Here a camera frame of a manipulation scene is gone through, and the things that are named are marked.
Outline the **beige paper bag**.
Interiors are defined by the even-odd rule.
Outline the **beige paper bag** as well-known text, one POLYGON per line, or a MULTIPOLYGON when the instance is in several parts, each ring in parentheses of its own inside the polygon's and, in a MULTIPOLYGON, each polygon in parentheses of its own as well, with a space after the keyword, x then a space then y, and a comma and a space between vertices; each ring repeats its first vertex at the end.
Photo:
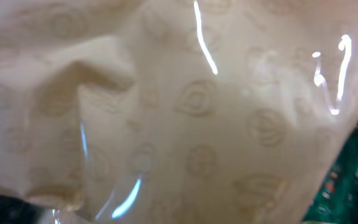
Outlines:
POLYGON ((42 223, 357 222, 358 1, 0 1, 0 196, 42 223))

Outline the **green Nescafe coffee bag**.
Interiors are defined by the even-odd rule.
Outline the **green Nescafe coffee bag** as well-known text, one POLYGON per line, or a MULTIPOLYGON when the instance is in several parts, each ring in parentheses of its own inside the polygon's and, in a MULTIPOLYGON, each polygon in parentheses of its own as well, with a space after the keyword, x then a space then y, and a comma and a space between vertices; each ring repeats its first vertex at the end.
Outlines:
POLYGON ((358 223, 358 129, 327 172, 302 223, 358 223))

